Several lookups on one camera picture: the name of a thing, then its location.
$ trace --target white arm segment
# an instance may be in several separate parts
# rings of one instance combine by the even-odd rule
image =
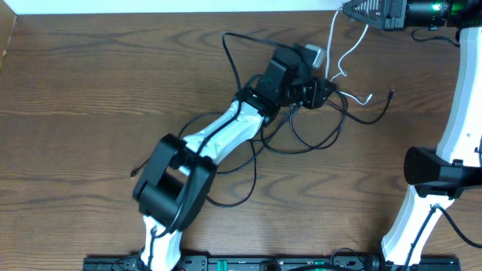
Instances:
[[[453,97],[452,111],[437,155],[448,163],[463,160],[464,166],[480,166],[482,135],[482,27],[460,32],[459,79]]]
[[[463,29],[460,32],[459,78],[452,110],[437,155],[448,163],[463,160],[464,166],[480,166],[479,147],[482,134],[482,28]],[[409,186],[404,203],[392,229],[383,237],[382,249],[386,260],[404,265],[411,244],[429,215],[431,206],[444,209],[453,203],[447,196],[418,196],[415,187]],[[436,212],[423,231],[409,265],[418,264],[422,248],[433,230],[441,212]]]
[[[204,138],[220,127],[223,123],[229,121],[238,110],[238,101],[231,103],[229,109],[220,116],[217,120],[207,126],[205,129],[193,135],[184,137],[187,142],[186,146],[192,151],[196,152]],[[256,108],[249,104],[241,103],[241,112],[239,117],[228,124],[223,130],[216,133],[206,144],[201,151],[201,157],[210,157],[216,165],[218,165],[232,150],[234,150],[241,143],[252,139],[258,133],[258,130],[263,123],[263,117],[258,113]],[[189,175],[189,169],[181,167],[180,172]],[[142,252],[142,262],[147,266],[151,250],[151,229],[156,227],[157,234],[161,234],[165,227],[157,222],[152,217],[144,216],[145,222],[145,249]],[[181,257],[179,244],[181,242],[182,232],[175,231],[172,234],[167,234],[162,238],[154,240],[153,252],[154,257],[151,262],[151,269],[153,271],[171,271],[178,263]]]
[[[430,208],[438,204],[446,209],[453,201],[454,200],[449,199],[448,196],[428,195],[426,198],[421,198],[416,192],[415,187],[410,185],[392,229],[390,229],[382,239],[382,250],[385,261],[391,261],[396,265],[403,266],[410,252],[411,244],[415,240],[427,215],[429,215]],[[433,214],[413,250],[409,266],[420,262],[422,248],[441,215],[441,212]]]

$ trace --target wooden table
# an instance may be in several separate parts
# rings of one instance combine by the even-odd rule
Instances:
[[[139,250],[145,228],[129,172],[168,132],[177,133],[195,115],[228,107],[235,83],[220,34],[324,47],[332,16],[21,16],[0,74],[0,269],[80,270],[88,254]],[[363,27],[338,18],[331,74]],[[397,90],[379,123],[348,120],[337,144],[325,151],[288,157],[264,152],[252,198],[235,209],[205,204],[182,247],[211,254],[320,255],[342,246],[376,252],[405,195],[405,152],[413,145],[436,146],[457,79],[458,49],[416,43],[409,34],[369,28],[343,61],[348,77],[337,79],[340,88],[374,93],[366,107],[350,101],[353,114],[375,117],[388,91]],[[242,81],[263,73],[273,48],[227,42]],[[339,118],[328,107],[301,110],[295,126],[315,143]],[[200,120],[188,132],[210,121]],[[286,128],[273,145],[301,148]],[[242,146],[221,169],[249,156],[249,146]],[[219,176],[211,196],[239,200],[251,182],[251,166]],[[464,192],[449,210],[475,241],[482,224],[479,194]],[[462,243],[444,218],[424,254],[456,255],[464,270],[482,266],[482,253]]]

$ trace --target white cable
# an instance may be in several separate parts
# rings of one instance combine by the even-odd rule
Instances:
[[[330,35],[328,36],[328,46],[326,47],[326,68],[325,68],[325,79],[328,79],[328,70],[330,69],[330,48],[331,48],[331,38],[333,37],[334,21],[337,19],[338,12],[334,13],[333,20],[331,21]]]
[[[356,42],[355,46],[352,47],[352,49],[348,50],[344,55],[341,56],[340,60],[338,60],[338,68],[340,70],[340,73],[338,73],[337,75],[335,75],[334,77],[331,78],[330,81],[332,81],[333,79],[337,78],[338,76],[342,75],[344,77],[346,77],[348,74],[341,68],[341,60],[343,60],[343,58],[345,58],[345,56],[347,56],[349,53],[351,53],[359,44],[360,42],[362,41],[363,37],[365,36],[365,33],[367,32],[368,30],[368,24],[366,25],[365,27],[365,30],[363,31],[363,34],[361,34],[361,37],[360,39]]]
[[[350,94],[350,93],[345,93],[345,92],[340,91],[340,90],[338,90],[338,92],[341,93],[341,94],[343,94],[343,95],[345,95],[345,96],[347,96],[347,97],[350,97],[350,98],[354,99],[354,100],[355,100],[357,103],[359,103],[360,105],[366,105],[366,104],[368,104],[368,102],[370,101],[371,97],[373,97],[373,95],[374,95],[373,93],[370,93],[370,95],[368,95],[368,97],[366,98],[365,102],[362,102],[362,101],[360,101],[360,99],[358,99],[357,97],[353,96],[353,95]]]

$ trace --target white wall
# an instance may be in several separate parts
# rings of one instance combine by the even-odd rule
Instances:
[[[16,14],[332,11],[343,0],[5,0]]]

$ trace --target white wire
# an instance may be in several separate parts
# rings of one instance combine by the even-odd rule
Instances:
[[[328,79],[328,70],[330,69],[330,48],[331,48],[331,38],[333,37],[334,21],[337,19],[338,12],[334,13],[333,20],[331,21],[330,35],[328,36],[328,46],[326,47],[326,68],[325,68],[325,79]]]
[[[365,34],[367,33],[367,30],[368,30],[368,24],[366,25],[365,27],[365,30],[363,31],[363,33],[361,34],[361,37],[360,39],[356,42],[355,46],[352,47],[352,49],[348,50],[344,55],[341,56],[340,60],[338,60],[338,68],[340,70],[340,73],[338,73],[337,75],[335,75],[334,77],[331,78],[330,81],[332,81],[333,79],[337,78],[338,76],[342,75],[344,77],[346,77],[348,75],[348,73],[346,73],[342,68],[341,68],[341,60],[343,60],[343,58],[345,58],[345,56],[347,56],[349,53],[351,53],[359,44],[360,42],[362,41],[363,37],[365,36]]]
[[[343,95],[345,95],[345,96],[347,96],[347,97],[350,97],[350,98],[354,99],[354,100],[355,100],[357,103],[359,103],[360,105],[366,105],[366,104],[368,104],[368,102],[370,101],[371,97],[373,97],[373,95],[374,95],[373,93],[370,93],[370,95],[368,95],[368,97],[366,98],[365,102],[362,102],[362,101],[360,101],[360,99],[358,99],[357,97],[353,96],[353,95],[350,94],[350,93],[345,93],[345,92],[340,91],[340,90],[338,90],[338,92],[341,93],[341,94],[343,94]]]

